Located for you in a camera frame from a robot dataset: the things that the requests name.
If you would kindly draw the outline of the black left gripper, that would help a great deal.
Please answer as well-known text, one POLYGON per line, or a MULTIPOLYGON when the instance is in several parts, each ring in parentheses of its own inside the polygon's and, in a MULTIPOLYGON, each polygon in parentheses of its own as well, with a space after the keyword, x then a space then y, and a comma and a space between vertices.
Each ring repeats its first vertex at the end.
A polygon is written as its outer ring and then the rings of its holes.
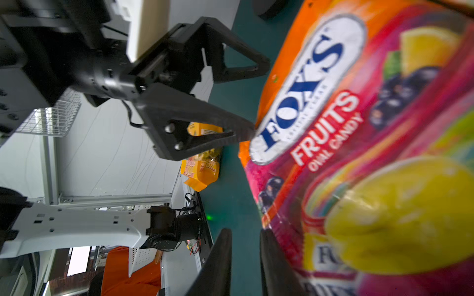
POLYGON ((95 106, 129 101, 158 157, 173 161, 254 136, 254 123, 191 95, 206 18, 154 35, 137 58, 130 40, 103 35, 108 20, 102 1, 2 1, 1 106, 51 107, 68 88, 95 106))

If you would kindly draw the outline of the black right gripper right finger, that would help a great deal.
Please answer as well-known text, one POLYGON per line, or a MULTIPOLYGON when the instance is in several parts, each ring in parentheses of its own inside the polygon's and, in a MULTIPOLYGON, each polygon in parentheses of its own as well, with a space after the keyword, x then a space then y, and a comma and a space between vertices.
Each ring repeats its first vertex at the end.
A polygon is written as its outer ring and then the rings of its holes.
POLYGON ((263 229, 260 232, 260 269, 263 296, 306 294, 270 229, 263 229))

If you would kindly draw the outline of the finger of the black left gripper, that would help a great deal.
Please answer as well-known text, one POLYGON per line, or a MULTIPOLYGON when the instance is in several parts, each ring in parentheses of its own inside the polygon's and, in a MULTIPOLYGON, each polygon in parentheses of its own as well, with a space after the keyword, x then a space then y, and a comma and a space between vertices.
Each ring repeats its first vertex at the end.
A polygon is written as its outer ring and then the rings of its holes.
POLYGON ((207 65, 212 68, 215 83, 245 80, 265 75, 270 70, 270 59, 250 47, 236 34, 216 18, 203 17, 204 50, 207 65), (245 67, 227 67, 224 59, 225 49, 230 48, 245 58, 254 62, 254 65, 245 67))

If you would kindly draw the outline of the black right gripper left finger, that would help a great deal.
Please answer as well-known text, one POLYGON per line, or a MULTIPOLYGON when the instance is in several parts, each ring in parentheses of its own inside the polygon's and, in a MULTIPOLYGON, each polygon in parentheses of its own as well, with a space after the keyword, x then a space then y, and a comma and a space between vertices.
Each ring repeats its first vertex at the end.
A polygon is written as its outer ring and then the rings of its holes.
POLYGON ((186 296, 229 296, 232 275, 232 232, 222 229, 207 261, 186 296))

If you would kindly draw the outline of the yellow candy bag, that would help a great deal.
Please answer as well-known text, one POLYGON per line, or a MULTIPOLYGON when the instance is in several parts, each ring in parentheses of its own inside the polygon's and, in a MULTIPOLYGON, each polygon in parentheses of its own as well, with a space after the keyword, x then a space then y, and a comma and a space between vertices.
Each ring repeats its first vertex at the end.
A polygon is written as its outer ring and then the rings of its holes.
MULTIPOLYGON (((205 136, 222 133, 223 129, 210 124, 191 122, 188 127, 191 136, 205 136)), ((188 179, 184 182, 197 192, 205 190, 216 182, 220 173, 222 148, 211 149, 181 161, 180 173, 188 179)))

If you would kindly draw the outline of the orange Fox's candy bag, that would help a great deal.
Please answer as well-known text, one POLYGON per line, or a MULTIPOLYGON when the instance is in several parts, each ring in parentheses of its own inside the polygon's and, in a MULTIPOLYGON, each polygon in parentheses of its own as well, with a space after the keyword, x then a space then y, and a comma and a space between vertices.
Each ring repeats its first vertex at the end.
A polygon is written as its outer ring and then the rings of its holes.
POLYGON ((474 293, 474 7, 304 1, 239 157, 305 296, 474 293))

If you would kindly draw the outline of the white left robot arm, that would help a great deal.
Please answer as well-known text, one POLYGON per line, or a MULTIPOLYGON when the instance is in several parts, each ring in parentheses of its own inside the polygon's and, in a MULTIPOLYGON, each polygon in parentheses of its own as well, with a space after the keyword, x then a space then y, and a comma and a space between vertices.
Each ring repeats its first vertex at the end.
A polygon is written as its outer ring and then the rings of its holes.
MULTIPOLYGON (((191 90, 205 66, 216 83, 265 75, 270 61, 222 22, 202 17, 167 29, 167 6, 137 5, 127 41, 107 39, 102 1, 1 2, 1 142, 37 109, 52 107, 67 89, 100 106, 131 102, 156 154, 183 160, 247 141, 249 120, 196 99, 191 90)), ((199 215, 153 207, 103 212, 29 202, 1 190, 1 257, 92 245, 158 248, 195 238, 199 215)))

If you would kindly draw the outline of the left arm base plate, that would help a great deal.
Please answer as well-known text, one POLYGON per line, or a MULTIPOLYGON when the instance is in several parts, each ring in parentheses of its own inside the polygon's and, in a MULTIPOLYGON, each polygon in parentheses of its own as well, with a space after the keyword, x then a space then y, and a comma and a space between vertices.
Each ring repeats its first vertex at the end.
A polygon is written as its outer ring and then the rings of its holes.
POLYGON ((186 247, 191 255, 194 255, 196 259, 199 257, 201 263, 205 264, 214 245, 208 224, 209 216, 206 215, 201 196, 198 192, 187 192, 185 199, 186 205, 194 208, 194 210, 187 211, 187 213, 196 213, 198 215, 199 224, 198 236, 196 239, 187 240, 186 247))

